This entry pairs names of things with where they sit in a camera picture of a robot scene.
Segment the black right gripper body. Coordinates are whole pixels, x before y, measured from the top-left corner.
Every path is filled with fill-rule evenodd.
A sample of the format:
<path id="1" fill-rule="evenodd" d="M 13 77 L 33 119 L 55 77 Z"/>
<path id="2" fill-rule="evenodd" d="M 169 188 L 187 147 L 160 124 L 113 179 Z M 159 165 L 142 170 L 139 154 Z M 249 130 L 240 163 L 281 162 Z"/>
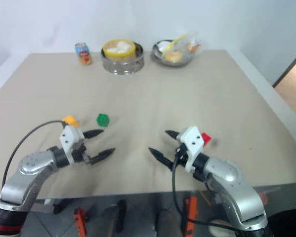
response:
<path id="1" fill-rule="evenodd" d="M 187 155 L 187 147 L 183 142 L 179 141 L 179 147 L 175 151 L 175 159 L 174 159 L 174 168 L 176 168 L 178 165 L 181 165 L 182 167 L 186 166 L 188 160 Z"/>

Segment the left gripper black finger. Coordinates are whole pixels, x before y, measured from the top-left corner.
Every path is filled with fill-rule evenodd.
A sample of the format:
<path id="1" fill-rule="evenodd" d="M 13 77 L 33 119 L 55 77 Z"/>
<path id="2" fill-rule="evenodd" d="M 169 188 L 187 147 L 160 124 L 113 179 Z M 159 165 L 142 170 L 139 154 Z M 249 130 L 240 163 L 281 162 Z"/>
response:
<path id="1" fill-rule="evenodd" d="M 83 132 L 83 136 L 85 139 L 91 139 L 93 137 L 98 136 L 99 134 L 103 133 L 104 130 L 102 129 L 94 129 L 94 130 L 88 130 Z"/>
<path id="2" fill-rule="evenodd" d="M 96 163 L 106 159 L 107 157 L 109 157 L 114 151 L 115 151 L 115 148 L 106 149 L 106 150 L 100 152 L 98 155 L 90 158 L 89 163 L 92 165 L 96 164 Z"/>

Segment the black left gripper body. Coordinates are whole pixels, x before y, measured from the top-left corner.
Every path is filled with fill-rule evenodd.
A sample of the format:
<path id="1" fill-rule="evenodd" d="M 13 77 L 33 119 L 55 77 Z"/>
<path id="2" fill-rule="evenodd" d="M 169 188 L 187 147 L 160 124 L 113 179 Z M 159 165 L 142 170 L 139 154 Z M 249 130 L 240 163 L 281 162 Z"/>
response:
<path id="1" fill-rule="evenodd" d="M 86 146 L 84 142 L 79 142 L 73 145 L 72 158 L 73 164 L 80 162 L 90 162 L 90 156 L 86 153 Z"/>

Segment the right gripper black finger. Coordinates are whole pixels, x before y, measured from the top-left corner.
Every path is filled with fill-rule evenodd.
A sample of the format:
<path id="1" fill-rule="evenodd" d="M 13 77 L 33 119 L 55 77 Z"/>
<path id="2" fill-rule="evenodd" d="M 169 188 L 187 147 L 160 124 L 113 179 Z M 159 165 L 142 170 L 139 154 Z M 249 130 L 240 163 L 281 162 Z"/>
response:
<path id="1" fill-rule="evenodd" d="M 179 141 L 179 132 L 173 131 L 173 130 L 166 130 L 165 133 L 170 136 L 172 139 Z"/>
<path id="2" fill-rule="evenodd" d="M 167 159 L 163 153 L 150 147 L 148 149 L 157 161 L 166 166 L 169 170 L 172 170 L 173 162 Z"/>

